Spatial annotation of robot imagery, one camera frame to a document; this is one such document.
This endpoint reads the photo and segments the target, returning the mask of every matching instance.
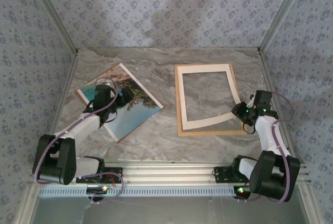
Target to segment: photograph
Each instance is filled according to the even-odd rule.
[[[121,63],[98,78],[77,90],[76,94],[88,105],[95,97],[97,85],[108,84],[114,89],[108,78],[116,82],[119,87],[118,96],[111,106],[108,120],[103,125],[116,142],[163,108],[163,105]]]

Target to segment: blue floral wallpaper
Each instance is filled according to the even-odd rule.
[[[327,223],[333,223],[332,47],[333,0],[295,0],[266,53],[277,89],[295,107],[289,127]]]
[[[81,47],[259,46],[282,0],[52,0]]]
[[[72,53],[39,0],[0,0],[0,223],[11,223]]]

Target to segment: picture frame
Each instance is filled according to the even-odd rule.
[[[176,88],[176,108],[177,108],[177,129],[179,136],[204,136],[204,135],[242,135],[246,134],[243,129],[236,130],[215,130],[215,131],[189,131],[191,129],[202,128],[215,125],[236,118],[232,112],[219,116],[205,118],[202,120],[188,121],[186,113],[186,102],[184,92],[183,74],[226,72],[230,90],[235,100],[235,104],[240,103],[238,88],[232,64],[177,64],[175,65],[175,88]]]

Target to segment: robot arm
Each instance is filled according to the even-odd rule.
[[[280,200],[288,187],[288,194],[284,199],[289,201],[300,169],[300,161],[291,157],[281,137],[278,123],[275,125],[273,136],[272,126],[278,120],[278,115],[271,110],[272,93],[257,90],[255,98],[250,104],[237,104],[232,112],[245,124],[255,127],[259,134],[262,153],[258,161],[239,157],[237,172],[245,175],[249,180],[252,193],[265,195]],[[286,157],[290,182],[287,185]]]
[[[77,121],[59,133],[40,138],[32,169],[36,179],[68,185],[74,178],[101,172],[103,160],[97,157],[76,159],[75,145],[100,128],[107,122],[110,113],[116,113],[117,108],[126,105],[132,98],[133,92],[129,88],[119,95],[108,84],[97,85],[94,100]]]

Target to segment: gray marble table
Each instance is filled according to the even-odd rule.
[[[240,99],[248,101],[257,89],[266,89],[255,49],[80,49],[78,65],[57,130],[75,121],[84,105],[74,92],[115,63],[122,62],[164,105],[164,108],[135,129],[120,143],[104,128],[77,145],[77,156],[98,156],[111,160],[163,160],[231,162],[239,154],[258,158],[259,138],[254,135],[179,137],[175,104],[175,64],[231,63]],[[230,89],[223,74],[189,74],[184,77],[189,120],[215,116],[230,101]]]

